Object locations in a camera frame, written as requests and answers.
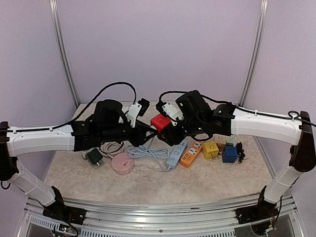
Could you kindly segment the red cube socket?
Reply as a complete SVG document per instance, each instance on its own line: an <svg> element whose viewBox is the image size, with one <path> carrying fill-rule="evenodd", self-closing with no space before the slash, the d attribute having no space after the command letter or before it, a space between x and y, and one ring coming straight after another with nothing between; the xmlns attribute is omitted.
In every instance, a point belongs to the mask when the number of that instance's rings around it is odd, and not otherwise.
<svg viewBox="0 0 316 237"><path fill-rule="evenodd" d="M164 128L171 124L171 120L168 117L164 117L162 114L158 114L151 119L151 126L156 128L160 133Z"/></svg>

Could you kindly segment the yellow cube socket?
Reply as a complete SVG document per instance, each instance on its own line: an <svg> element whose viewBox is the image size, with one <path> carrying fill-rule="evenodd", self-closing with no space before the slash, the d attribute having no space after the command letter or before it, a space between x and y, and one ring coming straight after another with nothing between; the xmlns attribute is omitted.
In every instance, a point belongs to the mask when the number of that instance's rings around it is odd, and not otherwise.
<svg viewBox="0 0 316 237"><path fill-rule="evenodd" d="M214 141L204 142L202 145L204 159L214 159L218 157L219 148Z"/></svg>

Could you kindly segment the beige cube socket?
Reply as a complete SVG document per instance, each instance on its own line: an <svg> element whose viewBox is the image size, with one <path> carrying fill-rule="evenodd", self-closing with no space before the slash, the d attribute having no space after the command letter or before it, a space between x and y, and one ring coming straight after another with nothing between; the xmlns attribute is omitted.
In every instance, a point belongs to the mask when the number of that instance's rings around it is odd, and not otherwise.
<svg viewBox="0 0 316 237"><path fill-rule="evenodd" d="M226 145L226 137L223 136L223 135L215 135L214 136L214 141L217 145L217 147L220 149L220 150L223 150L225 145Z"/></svg>

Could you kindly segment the mint green USB charger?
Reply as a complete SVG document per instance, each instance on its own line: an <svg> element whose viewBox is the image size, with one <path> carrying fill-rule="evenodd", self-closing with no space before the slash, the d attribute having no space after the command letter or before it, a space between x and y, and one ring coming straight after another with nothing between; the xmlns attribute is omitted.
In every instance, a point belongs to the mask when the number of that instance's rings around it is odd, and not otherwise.
<svg viewBox="0 0 316 237"><path fill-rule="evenodd" d="M227 139L226 140L226 146L234 146L234 140L233 139Z"/></svg>

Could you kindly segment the dark green cube socket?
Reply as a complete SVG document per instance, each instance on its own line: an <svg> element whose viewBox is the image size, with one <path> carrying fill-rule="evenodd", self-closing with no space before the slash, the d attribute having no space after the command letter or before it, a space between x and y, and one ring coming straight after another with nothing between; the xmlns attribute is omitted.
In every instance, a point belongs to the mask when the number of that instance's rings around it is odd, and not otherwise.
<svg viewBox="0 0 316 237"><path fill-rule="evenodd" d="M96 166L100 166L101 164L100 161L103 158L103 156L101 155L101 153L99 152L97 148L94 148L91 151L89 151L86 154L86 157L92 165L96 165Z"/></svg>

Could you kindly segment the blue cube socket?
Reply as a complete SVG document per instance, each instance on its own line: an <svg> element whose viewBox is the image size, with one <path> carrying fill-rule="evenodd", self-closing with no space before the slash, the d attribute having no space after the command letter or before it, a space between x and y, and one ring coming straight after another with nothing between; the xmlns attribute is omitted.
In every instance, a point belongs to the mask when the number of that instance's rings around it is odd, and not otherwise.
<svg viewBox="0 0 316 237"><path fill-rule="evenodd" d="M237 149L233 146L225 146L222 156L223 163L235 163L237 159Z"/></svg>

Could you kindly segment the black power adapter with cable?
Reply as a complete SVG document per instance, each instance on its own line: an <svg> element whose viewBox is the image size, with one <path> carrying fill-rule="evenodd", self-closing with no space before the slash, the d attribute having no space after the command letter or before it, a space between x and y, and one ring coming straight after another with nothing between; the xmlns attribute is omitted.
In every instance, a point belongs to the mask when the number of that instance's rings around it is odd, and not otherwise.
<svg viewBox="0 0 316 237"><path fill-rule="evenodd" d="M245 160L245 157L246 157L242 142L239 142L236 144L236 150L237 150L238 163L241 164Z"/></svg>

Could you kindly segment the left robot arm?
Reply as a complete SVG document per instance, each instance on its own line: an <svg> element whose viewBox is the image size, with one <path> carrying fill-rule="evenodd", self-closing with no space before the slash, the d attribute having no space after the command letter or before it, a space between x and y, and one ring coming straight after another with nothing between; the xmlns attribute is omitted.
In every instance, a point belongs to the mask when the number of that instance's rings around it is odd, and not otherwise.
<svg viewBox="0 0 316 237"><path fill-rule="evenodd" d="M113 99L99 101L85 120L75 117L57 126L18 128L0 123L0 180L15 185L36 199L44 210L63 220L69 215L60 191L28 171L19 155L44 151L86 151L107 142L128 141L138 147L157 135L157 130L138 120L150 103L134 100L128 108Z"/></svg>

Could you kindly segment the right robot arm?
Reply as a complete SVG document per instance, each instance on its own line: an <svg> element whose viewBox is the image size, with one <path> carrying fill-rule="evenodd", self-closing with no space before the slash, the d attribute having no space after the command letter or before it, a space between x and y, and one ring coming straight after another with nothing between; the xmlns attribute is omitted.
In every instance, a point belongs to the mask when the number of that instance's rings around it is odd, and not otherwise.
<svg viewBox="0 0 316 237"><path fill-rule="evenodd" d="M263 219L303 173L315 168L314 124L305 111L277 115L248 110L226 101L217 101L218 106L213 110L207 99L197 90L181 92L176 107L159 98L156 109L169 118L171 124L163 128L158 137L170 146L200 134L209 138L213 135L249 135L290 144L288 164L262 189L252 209L255 218Z"/></svg>

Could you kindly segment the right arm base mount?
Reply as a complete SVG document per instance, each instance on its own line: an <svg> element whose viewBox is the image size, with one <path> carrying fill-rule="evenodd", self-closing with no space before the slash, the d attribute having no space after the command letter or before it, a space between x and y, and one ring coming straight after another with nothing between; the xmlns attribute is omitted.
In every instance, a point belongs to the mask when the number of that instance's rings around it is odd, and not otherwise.
<svg viewBox="0 0 316 237"><path fill-rule="evenodd" d="M246 224L271 218L278 215L278 209L273 208L268 210L267 208L258 208L256 205L238 208L236 211L238 223Z"/></svg>

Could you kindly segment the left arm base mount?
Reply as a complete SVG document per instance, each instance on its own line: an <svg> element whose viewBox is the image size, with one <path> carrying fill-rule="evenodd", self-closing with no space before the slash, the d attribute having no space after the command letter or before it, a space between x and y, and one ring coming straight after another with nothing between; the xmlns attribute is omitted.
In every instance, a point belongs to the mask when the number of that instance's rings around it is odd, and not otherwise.
<svg viewBox="0 0 316 237"><path fill-rule="evenodd" d="M87 211L72 206L44 206L43 216L68 224L83 225Z"/></svg>

